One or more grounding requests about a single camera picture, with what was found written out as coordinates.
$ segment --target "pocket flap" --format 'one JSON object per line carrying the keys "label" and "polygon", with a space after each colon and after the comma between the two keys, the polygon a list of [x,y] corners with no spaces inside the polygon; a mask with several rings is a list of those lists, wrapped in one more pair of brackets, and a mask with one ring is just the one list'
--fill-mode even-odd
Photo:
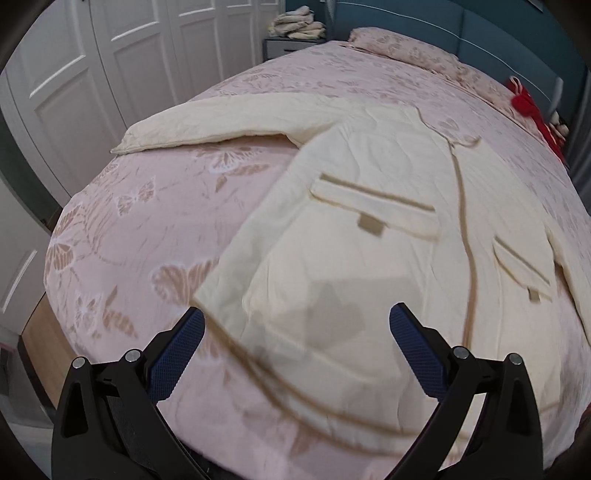
{"label": "pocket flap", "polygon": [[537,291],[552,299],[551,281],[540,268],[532,265],[498,237],[493,241],[496,259],[507,273],[523,288]]}
{"label": "pocket flap", "polygon": [[439,219],[431,205],[372,190],[324,173],[314,182],[310,193],[317,200],[368,215],[410,235],[425,239],[439,236]]}

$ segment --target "pink bedspread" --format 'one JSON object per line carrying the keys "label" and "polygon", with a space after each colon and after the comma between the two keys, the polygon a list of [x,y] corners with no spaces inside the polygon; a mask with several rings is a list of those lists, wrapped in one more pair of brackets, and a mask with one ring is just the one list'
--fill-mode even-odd
{"label": "pink bedspread", "polygon": [[[260,92],[413,104],[451,138],[483,137],[559,222],[591,277],[591,222],[564,168],[539,138],[475,95],[331,42],[197,98]],[[296,151],[283,137],[242,138],[114,159],[66,206],[47,254],[47,295],[76,352],[113,361],[170,328]],[[572,442],[591,401],[591,349],[564,287],[560,308],[563,396],[542,418],[547,465]],[[251,480],[379,480],[398,460],[332,445],[287,417],[207,332],[158,408],[182,441]]]}

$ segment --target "white wardrobe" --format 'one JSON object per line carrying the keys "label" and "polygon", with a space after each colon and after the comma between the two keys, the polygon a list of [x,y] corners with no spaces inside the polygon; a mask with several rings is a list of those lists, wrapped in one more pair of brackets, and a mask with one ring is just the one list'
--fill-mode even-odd
{"label": "white wardrobe", "polygon": [[63,206],[132,124],[262,61],[281,0],[56,0],[0,76],[0,106]]}

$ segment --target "wall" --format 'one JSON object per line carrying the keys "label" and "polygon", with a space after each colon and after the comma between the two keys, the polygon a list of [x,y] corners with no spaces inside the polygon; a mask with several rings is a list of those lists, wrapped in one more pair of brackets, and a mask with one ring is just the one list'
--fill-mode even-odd
{"label": "wall", "polygon": [[39,220],[47,223],[60,206],[35,175],[0,112],[0,176]]}
{"label": "wall", "polygon": [[541,58],[564,80],[562,107],[566,111],[576,111],[586,66],[572,40],[546,6],[540,12],[527,0],[451,1],[494,23]]}
{"label": "wall", "polygon": [[326,4],[320,0],[285,0],[285,11],[291,12],[302,5],[308,5],[314,11],[314,20],[326,23],[324,21],[324,8]]}
{"label": "wall", "polygon": [[591,9],[581,0],[544,0],[554,17],[569,32],[579,53],[591,66]]}

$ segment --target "drawer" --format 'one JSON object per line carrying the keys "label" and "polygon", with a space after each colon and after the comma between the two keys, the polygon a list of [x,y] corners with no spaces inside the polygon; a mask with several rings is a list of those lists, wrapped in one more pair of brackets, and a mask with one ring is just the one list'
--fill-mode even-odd
{"label": "drawer", "polygon": [[302,48],[312,47],[313,42],[304,42],[297,40],[271,40],[267,41],[267,58],[276,59],[282,55],[286,55],[293,51],[301,50]]}

